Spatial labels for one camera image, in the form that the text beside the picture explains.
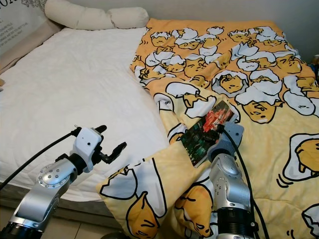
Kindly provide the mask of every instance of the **bed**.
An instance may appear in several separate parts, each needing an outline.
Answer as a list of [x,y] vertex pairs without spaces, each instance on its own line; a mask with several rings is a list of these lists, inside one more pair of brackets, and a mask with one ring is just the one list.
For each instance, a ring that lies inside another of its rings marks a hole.
[[[103,151],[123,141],[128,147],[71,185],[61,215],[98,215],[138,238],[168,239],[172,230],[182,238],[213,239],[209,163],[194,168],[179,140],[224,100],[245,128],[240,151],[270,235],[317,237],[318,197],[311,192],[319,171],[309,160],[319,140],[313,75],[272,22],[151,19],[146,29],[66,28],[0,76],[7,82],[0,93],[0,180],[71,125],[106,124]],[[71,144],[66,140],[26,168],[1,200],[21,198],[21,188],[30,188],[39,169]],[[108,209],[98,202],[96,185]],[[196,192],[204,199],[196,200]],[[198,204],[187,208],[183,200],[191,196]]]
[[[98,31],[65,28],[0,75],[0,181],[36,152],[74,129],[107,125],[103,152],[123,141],[111,165],[83,173],[62,196],[57,215],[118,227],[95,190],[111,168],[168,146],[156,104],[135,81],[129,65],[145,28]],[[40,169],[69,153],[74,138],[56,145],[27,166],[0,194],[16,207]]]

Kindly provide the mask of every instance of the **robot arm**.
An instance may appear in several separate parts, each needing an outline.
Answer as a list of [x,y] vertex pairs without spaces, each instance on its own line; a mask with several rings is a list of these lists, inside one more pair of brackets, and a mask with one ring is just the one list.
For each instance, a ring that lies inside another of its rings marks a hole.
[[0,239],[39,239],[58,206],[60,197],[82,172],[89,173],[103,160],[111,163],[125,148],[120,144],[107,156],[101,152],[106,126],[82,128],[73,144],[70,156],[62,155],[56,162],[41,169],[34,187],[25,195],[8,225],[0,232]]
[[[224,128],[238,147],[244,128],[227,122]],[[209,178],[214,185],[218,239],[253,239],[256,222],[251,215],[251,194],[235,161],[235,148],[225,133],[208,150]]]

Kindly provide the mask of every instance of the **cartoon face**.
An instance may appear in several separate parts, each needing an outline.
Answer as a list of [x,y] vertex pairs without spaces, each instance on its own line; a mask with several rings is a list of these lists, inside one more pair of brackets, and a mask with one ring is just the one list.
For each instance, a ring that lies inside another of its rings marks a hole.
[[300,77],[296,82],[297,86],[301,88],[301,92],[307,93],[307,96],[310,98],[316,98],[314,96],[317,94],[314,94],[313,92],[319,92],[319,86],[314,77]]
[[212,48],[213,46],[217,46],[220,43],[220,39],[216,38],[206,38],[203,44],[204,48]]
[[299,171],[305,172],[308,168],[312,176],[319,174],[319,139],[308,139],[301,142],[295,149],[299,160]]
[[158,36],[158,37],[151,37],[152,43],[154,46],[162,46],[164,45],[165,42],[167,42],[167,39],[163,36]]
[[201,75],[194,76],[190,82],[196,86],[200,86],[203,88],[206,88],[209,86],[209,82],[206,81],[205,77]]
[[156,54],[160,54],[162,51],[165,51],[165,52],[173,52],[173,46],[166,46],[166,47],[158,47],[156,49]]
[[174,65],[166,65],[166,64],[162,64],[161,65],[164,69],[166,69],[167,71],[169,72],[174,72],[174,73],[177,73],[177,72],[182,72],[186,66],[186,62],[182,63],[182,64],[174,64]]
[[253,83],[258,83],[258,82],[261,82],[261,81],[270,81],[270,82],[274,82],[273,80],[271,80],[269,77],[267,76],[259,76],[258,78],[256,79],[250,79],[251,82]]
[[251,40],[251,37],[248,36],[248,33],[234,33],[234,34],[229,34],[229,37],[235,41],[235,42],[247,42]]
[[217,67],[222,70],[229,65],[230,58],[231,58],[231,52],[227,51],[226,53],[218,57],[214,62],[216,63]]
[[202,58],[198,58],[196,60],[186,59],[186,67],[184,68],[185,75],[187,77],[194,77],[198,75],[200,71],[205,69],[206,66],[205,60]]
[[191,42],[185,42],[181,45],[178,45],[178,47],[180,49],[191,49],[191,50],[194,50],[197,48],[197,46],[199,45],[199,42],[198,41],[191,41]]
[[128,210],[127,225],[130,233],[139,239],[152,239],[156,236],[159,223],[143,192]]
[[188,227],[187,221],[190,221],[195,230],[205,238],[212,235],[209,224],[212,206],[212,198],[202,185],[193,186],[175,202],[175,208],[183,210],[183,217],[179,221]]
[[251,59],[247,62],[257,62],[259,64],[259,68],[269,68],[271,66],[276,65],[276,62],[269,62],[267,57],[261,57],[258,59]]
[[293,54],[289,54],[284,57],[278,57],[276,61],[277,66],[287,73],[295,74],[302,70],[300,61],[295,58]]
[[271,39],[267,39],[265,41],[263,41],[263,44],[265,46],[277,46],[277,45],[280,45],[281,44],[281,41],[279,40],[271,40]]
[[164,76],[165,76],[164,74],[161,74],[160,72],[156,72],[156,71],[150,70],[148,68],[141,69],[141,74],[140,74],[140,78],[142,80],[149,80],[149,79],[152,79],[152,78],[162,78]]
[[219,79],[220,86],[228,93],[233,93],[243,88],[242,79],[239,76],[231,76],[230,74],[223,75]]
[[281,107],[282,104],[283,102],[275,102],[275,104],[272,106],[268,102],[252,101],[243,106],[243,110],[252,121],[257,123],[268,123],[273,119],[276,112],[276,107]]

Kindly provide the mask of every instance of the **black cable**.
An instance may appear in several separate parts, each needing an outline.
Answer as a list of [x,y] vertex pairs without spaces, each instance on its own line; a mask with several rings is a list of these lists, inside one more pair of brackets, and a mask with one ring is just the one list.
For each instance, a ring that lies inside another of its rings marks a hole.
[[258,235],[258,232],[257,232],[256,230],[254,231],[254,235],[255,235],[255,238],[256,238],[256,239],[260,239],[260,237],[259,237],[259,235]]
[[263,215],[261,214],[261,211],[259,210],[259,207],[257,206],[257,203],[255,202],[255,200],[254,200],[254,205],[255,205],[255,208],[256,208],[256,212],[258,213],[258,216],[259,216],[259,219],[260,219],[260,222],[261,222],[261,226],[263,227],[265,238],[268,239],[269,238],[269,234],[268,234],[268,231],[267,231],[266,223],[265,223]]
[[21,172],[26,166],[28,166],[33,160],[35,160],[38,156],[40,156],[41,154],[43,154],[45,151],[47,151],[49,148],[53,147],[54,145],[56,145],[57,143],[65,140],[66,138],[70,137],[71,135],[76,135],[78,134],[78,132],[80,131],[81,128],[77,128],[76,130],[64,135],[63,137],[59,138],[58,140],[56,140],[55,142],[49,144],[47,147],[45,147],[44,149],[42,149],[41,151],[39,151],[37,154],[35,154],[34,156],[32,156],[27,162],[25,162],[21,167],[19,167],[16,171],[14,171],[13,174],[11,174],[1,185],[0,185],[0,191],[2,190],[2,188],[5,187],[5,185],[8,184],[8,182],[10,182],[19,172]]
[[252,217],[253,217],[253,220],[255,220],[255,214],[254,214],[254,198],[253,198],[253,190],[252,190],[252,187],[251,187],[251,183],[250,183],[250,179],[248,177],[248,172],[247,172],[247,169],[246,169],[246,166],[244,164],[244,161],[243,161],[243,158],[241,157],[241,154],[237,148],[237,145],[236,143],[234,142],[233,138],[229,135],[229,133],[223,129],[223,133],[225,133],[225,135],[228,137],[228,139],[231,141],[233,147],[235,148],[237,154],[238,154],[238,157],[239,157],[239,160],[240,160],[240,163],[242,164],[243,166],[243,170],[244,170],[244,173],[245,173],[245,177],[246,177],[246,180],[247,180],[247,185],[248,185],[248,188],[249,188],[249,193],[250,193],[250,205],[251,205],[251,214],[252,214]]
[[253,190],[252,190],[252,187],[251,187],[250,179],[249,179],[249,176],[248,176],[248,171],[247,171],[247,168],[245,166],[244,160],[243,160],[243,158],[242,158],[242,156],[241,156],[241,154],[240,154],[240,152],[238,150],[238,147],[237,147],[236,143],[234,142],[233,138],[229,135],[229,133],[224,128],[223,128],[223,133],[225,133],[225,135],[228,137],[228,139],[232,143],[233,147],[235,148],[236,153],[238,154],[240,163],[241,163],[241,165],[243,167],[243,170],[244,170],[244,173],[245,173],[245,177],[246,177],[246,181],[247,181],[247,185],[248,185],[249,192],[250,192],[250,205],[251,205],[250,209],[251,209],[251,214],[252,214],[253,220],[255,221],[255,215],[254,215],[254,206],[255,206],[256,207],[256,212],[257,212],[257,214],[258,214],[258,216],[260,218],[260,222],[261,222],[261,225],[263,227],[265,238],[269,239],[269,234],[268,234],[268,231],[267,231],[265,220],[263,218],[263,215],[261,214],[261,211],[259,210],[259,208],[257,206],[257,203],[255,202],[255,200],[253,198]]

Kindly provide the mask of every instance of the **floor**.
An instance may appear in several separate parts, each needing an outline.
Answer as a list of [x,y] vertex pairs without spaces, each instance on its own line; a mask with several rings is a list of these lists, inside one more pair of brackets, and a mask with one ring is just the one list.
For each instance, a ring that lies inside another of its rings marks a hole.
[[[7,225],[12,214],[13,209],[0,207],[0,230]],[[100,239],[112,232],[118,230],[53,217],[41,239]]]

